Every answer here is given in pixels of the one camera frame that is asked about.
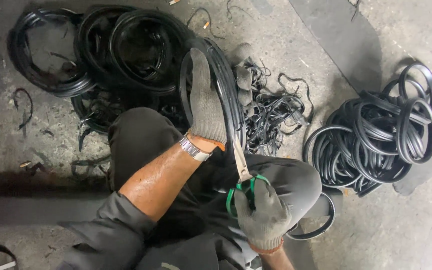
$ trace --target stained floor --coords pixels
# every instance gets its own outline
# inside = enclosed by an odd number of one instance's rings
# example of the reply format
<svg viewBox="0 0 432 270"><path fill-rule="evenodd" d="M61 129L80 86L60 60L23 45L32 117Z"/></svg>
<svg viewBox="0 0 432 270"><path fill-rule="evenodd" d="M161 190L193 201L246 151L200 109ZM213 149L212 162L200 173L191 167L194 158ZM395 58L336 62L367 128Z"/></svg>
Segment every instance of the stained floor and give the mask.
<svg viewBox="0 0 432 270"><path fill-rule="evenodd" d="M83 12L91 4L112 3L142 8L159 8L186 22L198 7L211 14L215 39L226 51L241 42L254 47L255 59L271 69L268 87L279 89L280 72L304 78L315 104L316 115L310 131L318 128L325 117L354 90L332 60L319 46L287 1L268 0L272 10L257 9L261 0L233 0L232 19L228 19L225 0L181 0L170 6L166 1L87 1L58 2L57 6ZM78 152L77 116L68 99L55 98L28 83L9 61L5 39L29 1L0 0L0 173L16 172L23 161L42 162L60 176L69 176L69 163L76 159L96 158L109 152L105 138L92 134ZM393 75L400 59L421 60L432 70L432 0L362 0L359 10L375 28L381 42L383 83ZM203 29L207 16L196 16L189 27L196 33L212 37ZM297 83L285 82L297 89ZM17 130L21 112L16 111L11 94L25 88L33 97L33 120L26 135ZM54 137L40 133L48 129ZM304 132L285 138L279 156L300 159ZM53 182L55 185L77 185L75 181ZM307 221L306 230L323 220ZM62 259L64 249L75 243L69 232L56 226L0 227L0 243L20 258L22 269L52 269ZM388 185L359 199L349 192L344 209L333 227L311 241L316 265L320 270L432 269L432 179L408 197Z"/></svg>

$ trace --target wristwatch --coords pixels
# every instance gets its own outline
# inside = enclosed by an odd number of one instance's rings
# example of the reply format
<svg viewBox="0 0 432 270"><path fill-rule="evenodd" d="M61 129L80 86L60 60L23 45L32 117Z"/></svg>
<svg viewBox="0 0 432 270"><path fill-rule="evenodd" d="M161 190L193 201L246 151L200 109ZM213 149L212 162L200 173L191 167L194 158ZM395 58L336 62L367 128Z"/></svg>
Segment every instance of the wristwatch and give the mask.
<svg viewBox="0 0 432 270"><path fill-rule="evenodd" d="M183 148L189 156L192 156L192 158L197 161L205 162L211 156L211 153L203 153L194 144L192 144L192 142L188 140L188 133L184 134L183 138L179 140L179 145L181 145L181 148Z"/></svg>

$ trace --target green scissors handle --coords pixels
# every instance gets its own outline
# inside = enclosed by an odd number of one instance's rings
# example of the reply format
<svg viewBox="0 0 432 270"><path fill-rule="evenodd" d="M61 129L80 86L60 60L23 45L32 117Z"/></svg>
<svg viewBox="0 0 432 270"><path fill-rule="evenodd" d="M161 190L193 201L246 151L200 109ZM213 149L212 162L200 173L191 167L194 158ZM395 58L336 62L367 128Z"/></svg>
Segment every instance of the green scissors handle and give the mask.
<svg viewBox="0 0 432 270"><path fill-rule="evenodd" d="M260 174L256 175L255 177L253 177L249 180L249 189L243 190L244 181L236 184L236 188L231 188L229 190L229 192L227 193L227 198L226 198L226 210L230 216L232 216L234 218L236 218L238 216L236 213L236 210L233 210L233 207L231 205L231 202L233 201L235 189L242 190L246 194L248 192L250 192L250 194L252 194L251 200L253 200L255 197L255 181L256 181L256 179L261 179L262 181L266 182L267 185L271 185L270 182L268 181L268 179L266 177L264 177L263 175L260 175Z"/></svg>

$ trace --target forearm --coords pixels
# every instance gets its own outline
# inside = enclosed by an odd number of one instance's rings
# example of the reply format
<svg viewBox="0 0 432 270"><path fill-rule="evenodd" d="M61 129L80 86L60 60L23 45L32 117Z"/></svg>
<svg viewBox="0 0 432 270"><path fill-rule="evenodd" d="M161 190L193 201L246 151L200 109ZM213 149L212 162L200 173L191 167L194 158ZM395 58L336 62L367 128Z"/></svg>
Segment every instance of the forearm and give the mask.
<svg viewBox="0 0 432 270"><path fill-rule="evenodd" d="M211 152L215 145L188 136L191 143L204 152ZM179 143L135 172L121 187L124 195L151 220L158 221L171 206L182 187L201 165Z"/></svg>
<svg viewBox="0 0 432 270"><path fill-rule="evenodd" d="M263 269L295 270L284 249L280 248L273 254L260 254Z"/></svg>

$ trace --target gray pants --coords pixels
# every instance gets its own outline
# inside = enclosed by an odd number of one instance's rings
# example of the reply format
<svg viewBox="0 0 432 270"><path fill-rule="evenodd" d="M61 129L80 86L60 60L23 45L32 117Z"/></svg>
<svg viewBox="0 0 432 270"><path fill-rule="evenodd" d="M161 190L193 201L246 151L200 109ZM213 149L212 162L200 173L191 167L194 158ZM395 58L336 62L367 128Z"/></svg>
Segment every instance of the gray pants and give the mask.
<svg viewBox="0 0 432 270"><path fill-rule="evenodd" d="M149 108L134 108L121 114L109 129L111 182L115 190L139 169L161 155L183 135L164 116ZM295 159L246 155L250 171L266 177L279 198L291 209L293 227L315 204L321 193L318 172ZM244 253L246 262L257 255L239 229L238 221L226 211L226 193L214 190L234 187L238 173L234 164L219 167L211 159L189 178L177 198L161 218L148 245L214 232L230 239Z"/></svg>

